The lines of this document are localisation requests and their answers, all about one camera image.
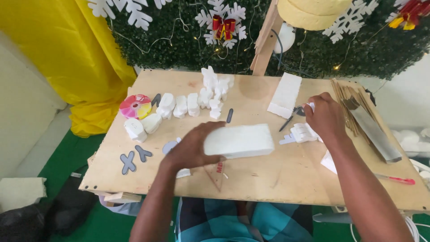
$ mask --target plywood board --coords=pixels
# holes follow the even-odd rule
[[[150,98],[157,93],[169,92],[178,95],[198,93],[203,86],[203,76],[198,72],[181,71],[141,71],[131,88],[130,95],[145,94]],[[338,177],[320,164],[326,147],[320,142],[290,143],[279,145],[279,140],[289,133],[294,123],[304,123],[305,118],[295,116],[290,124],[278,132],[285,119],[266,109],[280,81],[280,77],[260,77],[236,75],[234,87],[228,94],[220,120],[226,120],[228,110],[234,109],[231,122],[227,126],[248,124],[269,124],[275,142],[275,151],[270,155],[228,160],[224,163],[223,172],[229,179],[222,180],[221,191],[214,186],[203,168],[191,169],[192,176],[177,179],[176,196],[190,196],[214,199],[236,199],[265,202],[287,202],[298,204],[315,204],[344,206]],[[353,88],[359,84],[340,81]],[[310,96],[322,92],[335,93],[330,80],[303,79],[296,106],[307,102]],[[421,182],[419,174],[401,150],[390,129],[384,124],[376,108],[371,106],[376,118],[384,128],[391,142],[401,151],[403,160],[395,164],[386,164],[367,145],[363,137],[353,137],[354,145],[363,160],[373,172],[389,174],[395,177],[408,177],[418,181],[416,185],[404,185],[381,180],[399,209],[423,211],[430,208],[429,193]],[[159,129],[148,135],[144,143],[132,141],[123,127],[125,118],[119,114],[97,151],[80,189],[88,186],[105,192],[129,192],[147,194],[161,160],[164,158],[162,148],[168,141],[174,141],[199,123],[213,121],[209,110],[201,110],[199,117],[186,116],[183,119],[164,120]],[[136,172],[122,175],[123,163],[121,154],[128,154],[136,145],[153,153],[145,163],[135,156]]]

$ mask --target green floor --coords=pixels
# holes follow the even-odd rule
[[[74,136],[69,130],[39,174],[40,177],[47,178],[45,186],[48,198],[41,202],[51,200],[55,197],[71,172],[86,164],[87,158],[98,149],[103,138],[104,135],[96,135],[82,139]],[[175,220],[177,205],[178,199],[175,198],[172,220]],[[314,206],[313,208],[313,214],[328,212],[331,212],[330,207]],[[100,203],[97,203],[85,224],[71,236],[54,236],[51,238],[51,241],[128,241],[134,220],[135,217],[110,212],[101,206]],[[423,214],[415,215],[414,221],[416,223],[430,224],[430,217]],[[430,239],[430,228],[420,228],[420,233],[425,238]],[[314,222],[314,238],[316,242],[353,242],[348,224]],[[169,241],[174,241],[173,226],[169,233]]]

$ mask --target wooden easel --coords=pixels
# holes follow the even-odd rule
[[[255,56],[251,64],[253,76],[264,76],[277,40],[272,30],[279,33],[284,22],[278,13],[277,5],[278,0],[272,0],[263,27],[255,43]]]

